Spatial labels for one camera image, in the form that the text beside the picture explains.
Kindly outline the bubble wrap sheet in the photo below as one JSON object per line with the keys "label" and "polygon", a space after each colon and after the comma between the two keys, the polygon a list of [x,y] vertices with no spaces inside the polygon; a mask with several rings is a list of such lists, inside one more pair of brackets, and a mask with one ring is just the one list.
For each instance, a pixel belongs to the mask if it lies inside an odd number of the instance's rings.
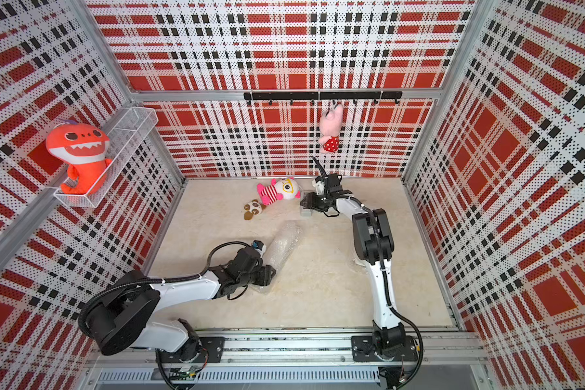
{"label": "bubble wrap sheet", "polygon": [[263,257],[264,263],[272,266],[276,273],[271,278],[268,286],[252,285],[251,288],[254,291],[269,293],[274,288],[283,273],[283,268],[288,258],[296,249],[301,237],[302,228],[296,221],[286,221],[280,226],[271,243],[267,245],[266,253]]}

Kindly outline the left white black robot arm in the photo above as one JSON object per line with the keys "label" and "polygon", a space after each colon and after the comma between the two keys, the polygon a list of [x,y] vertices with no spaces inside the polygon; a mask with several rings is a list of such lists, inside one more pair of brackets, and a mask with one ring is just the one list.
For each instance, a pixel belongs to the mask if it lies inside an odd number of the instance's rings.
{"label": "left white black robot arm", "polygon": [[95,340],[105,356],[125,349],[153,349],[189,361],[204,351],[199,336],[184,319],[157,323],[154,314],[194,301],[234,299],[237,289],[267,287],[276,269],[264,263],[263,242],[237,242],[239,250],[224,265],[207,265],[198,274],[151,278],[130,271],[112,286],[94,294],[81,309],[78,327]]}

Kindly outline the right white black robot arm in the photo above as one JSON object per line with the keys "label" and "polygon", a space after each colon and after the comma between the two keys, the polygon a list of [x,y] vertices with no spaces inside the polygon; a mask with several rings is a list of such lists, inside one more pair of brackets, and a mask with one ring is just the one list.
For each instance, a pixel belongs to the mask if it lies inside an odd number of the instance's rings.
{"label": "right white black robot arm", "polygon": [[395,243],[388,215],[372,210],[341,185],[341,176],[323,173],[314,180],[313,193],[301,201],[305,209],[328,217],[344,215],[352,223],[354,249],[370,278],[373,298],[373,330],[367,355],[392,361],[409,358],[420,362],[423,341],[415,324],[398,312],[392,278]]}

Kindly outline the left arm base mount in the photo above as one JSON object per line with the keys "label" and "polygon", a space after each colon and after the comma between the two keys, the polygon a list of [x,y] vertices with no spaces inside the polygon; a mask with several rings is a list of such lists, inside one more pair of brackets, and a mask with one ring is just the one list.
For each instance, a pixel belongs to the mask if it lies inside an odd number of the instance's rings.
{"label": "left arm base mount", "polygon": [[193,337],[175,353],[169,353],[163,350],[161,352],[161,362],[163,364],[219,363],[224,352],[224,343],[225,338],[220,336]]}

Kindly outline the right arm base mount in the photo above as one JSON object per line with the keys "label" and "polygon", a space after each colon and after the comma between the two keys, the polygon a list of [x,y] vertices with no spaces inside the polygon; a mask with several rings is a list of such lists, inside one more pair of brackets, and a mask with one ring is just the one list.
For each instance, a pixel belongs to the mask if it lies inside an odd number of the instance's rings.
{"label": "right arm base mount", "polygon": [[412,336],[401,343],[390,341],[382,345],[372,335],[352,336],[351,349],[354,362],[417,362],[418,345]]}

